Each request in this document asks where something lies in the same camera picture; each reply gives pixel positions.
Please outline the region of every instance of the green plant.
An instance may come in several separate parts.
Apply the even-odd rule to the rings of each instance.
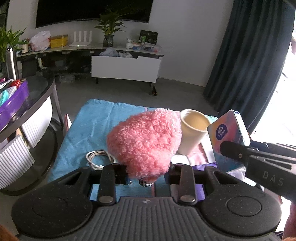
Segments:
[[[20,41],[20,36],[25,32],[25,29],[13,32],[12,28],[6,31],[5,27],[0,28],[0,61],[5,62],[5,52],[7,48],[16,48],[17,45],[27,44],[25,41]]]
[[[118,11],[112,12],[108,10],[106,14],[100,14],[100,18],[98,19],[97,25],[95,28],[101,29],[105,35],[113,35],[117,31],[124,31],[121,30],[121,27],[125,27],[123,22],[120,21],[120,17],[127,15],[119,14]]]

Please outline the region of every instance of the cup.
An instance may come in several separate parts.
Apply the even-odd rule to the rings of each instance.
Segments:
[[[29,52],[29,45],[28,44],[22,44],[20,47],[22,48],[22,53]]]
[[[207,134],[207,127],[209,125],[210,121],[203,113],[196,110],[182,110],[182,139],[178,153],[189,155]]]

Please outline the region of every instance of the white router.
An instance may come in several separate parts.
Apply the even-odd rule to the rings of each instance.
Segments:
[[[74,42],[72,44],[69,45],[69,47],[78,47],[78,46],[88,46],[91,43],[91,35],[92,35],[92,31],[89,31],[89,41],[86,41],[86,37],[87,37],[87,31],[84,31],[84,40],[83,42],[81,42],[81,34],[82,31],[79,31],[79,39],[78,42],[76,42],[76,31],[74,32]]]

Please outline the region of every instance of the plaid fabric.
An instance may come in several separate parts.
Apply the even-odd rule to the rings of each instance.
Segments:
[[[153,183],[145,182],[145,181],[143,181],[142,179],[138,179],[138,180],[139,180],[139,184],[140,184],[142,187],[148,188],[148,187],[151,187],[151,186],[153,185]]]

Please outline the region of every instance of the white cable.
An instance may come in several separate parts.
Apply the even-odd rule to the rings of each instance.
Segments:
[[[102,170],[103,165],[96,165],[95,163],[92,162],[92,159],[95,156],[107,156],[109,158],[110,163],[115,163],[116,160],[113,156],[111,156],[107,151],[105,150],[98,150],[98,151],[90,151],[89,153],[86,154],[86,159],[89,162],[89,165],[94,169],[94,170]]]

